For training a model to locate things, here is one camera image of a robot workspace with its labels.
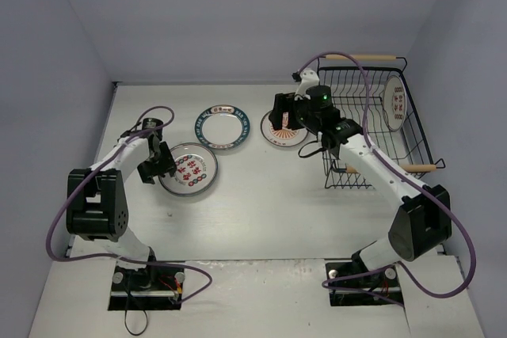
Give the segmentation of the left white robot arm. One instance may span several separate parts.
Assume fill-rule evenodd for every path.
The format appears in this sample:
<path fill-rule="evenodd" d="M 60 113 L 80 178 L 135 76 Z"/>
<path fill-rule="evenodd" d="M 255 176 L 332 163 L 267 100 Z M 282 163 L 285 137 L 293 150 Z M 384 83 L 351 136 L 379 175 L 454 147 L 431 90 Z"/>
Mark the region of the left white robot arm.
<path fill-rule="evenodd" d="M 131 270 L 130 281 L 143 291 L 158 282 L 158 269 L 148 264 L 155 260 L 153 249 L 129 227 L 124 182 L 134 173 L 144 184 L 175 175 L 176 164 L 163 141 L 163 126 L 159 119 L 144 119 L 139 130 L 124 132 L 101 161 L 72 170 L 67 180 L 67 231 L 101 246 L 106 256 Z"/>

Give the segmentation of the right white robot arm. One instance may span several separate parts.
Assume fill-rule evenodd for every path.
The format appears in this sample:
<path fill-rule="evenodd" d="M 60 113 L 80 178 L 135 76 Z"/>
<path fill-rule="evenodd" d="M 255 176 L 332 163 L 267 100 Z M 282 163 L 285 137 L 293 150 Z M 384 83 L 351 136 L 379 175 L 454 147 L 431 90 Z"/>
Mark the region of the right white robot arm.
<path fill-rule="evenodd" d="M 330 88 L 315 85 L 305 95 L 278 93 L 269 119 L 274 129 L 306 129 L 322 150 L 360 173 L 393 207 L 395 217 L 387 236 L 353 254 L 352 278 L 368 284 L 379 269 L 400 260 L 411 262 L 452 235 L 447 190 L 429 187 L 377 150 L 365 129 L 334 107 Z"/>

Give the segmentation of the red character plate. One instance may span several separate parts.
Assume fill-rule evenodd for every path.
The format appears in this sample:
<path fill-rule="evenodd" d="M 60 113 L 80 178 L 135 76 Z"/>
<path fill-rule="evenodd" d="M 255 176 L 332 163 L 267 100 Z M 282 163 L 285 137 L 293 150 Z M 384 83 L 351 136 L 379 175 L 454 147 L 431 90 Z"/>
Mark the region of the red character plate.
<path fill-rule="evenodd" d="M 390 131 L 398 131 L 406 118 L 406 90 L 400 77 L 387 79 L 382 101 L 384 123 Z"/>
<path fill-rule="evenodd" d="M 174 196 L 197 196 L 208 190 L 218 175 L 216 156 L 205 146 L 187 142 L 170 149 L 176 164 L 173 177 L 159 178 L 161 186 Z"/>

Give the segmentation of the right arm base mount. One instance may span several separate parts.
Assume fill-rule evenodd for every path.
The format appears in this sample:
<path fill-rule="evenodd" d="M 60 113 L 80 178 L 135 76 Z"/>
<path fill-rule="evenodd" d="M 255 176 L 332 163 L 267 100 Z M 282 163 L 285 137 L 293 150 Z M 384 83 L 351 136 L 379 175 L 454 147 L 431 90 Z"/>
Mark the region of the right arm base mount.
<path fill-rule="evenodd" d="M 329 291 L 332 307 L 403 305 L 398 273 L 393 266 L 373 275 L 356 277 L 365 270 L 357 268 L 352 261 L 325 262 L 325 288 Z"/>

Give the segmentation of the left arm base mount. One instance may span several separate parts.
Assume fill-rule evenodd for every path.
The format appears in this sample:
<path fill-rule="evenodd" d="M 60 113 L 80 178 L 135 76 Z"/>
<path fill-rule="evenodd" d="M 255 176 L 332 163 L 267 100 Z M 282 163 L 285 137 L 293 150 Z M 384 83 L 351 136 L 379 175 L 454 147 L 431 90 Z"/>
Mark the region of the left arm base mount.
<path fill-rule="evenodd" d="M 185 270 L 147 266 L 139 270 L 116 266 L 112 275 L 109 311 L 179 310 Z"/>

